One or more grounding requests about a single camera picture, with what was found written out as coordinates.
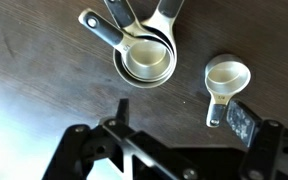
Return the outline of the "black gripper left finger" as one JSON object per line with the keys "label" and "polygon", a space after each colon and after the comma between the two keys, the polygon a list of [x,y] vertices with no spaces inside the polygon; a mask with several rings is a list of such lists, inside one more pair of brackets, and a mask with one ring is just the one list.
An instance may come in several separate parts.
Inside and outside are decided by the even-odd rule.
{"label": "black gripper left finger", "polygon": [[116,118],[123,122],[124,124],[129,124],[129,100],[128,99],[120,99],[117,112],[116,112]]}

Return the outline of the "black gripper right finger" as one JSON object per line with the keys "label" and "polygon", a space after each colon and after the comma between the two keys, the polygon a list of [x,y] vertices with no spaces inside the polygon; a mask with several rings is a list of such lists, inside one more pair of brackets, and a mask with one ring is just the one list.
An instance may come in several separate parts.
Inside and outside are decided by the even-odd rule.
{"label": "black gripper right finger", "polygon": [[228,104],[226,121],[246,147],[252,145],[262,123],[262,119],[254,111],[236,99]]}

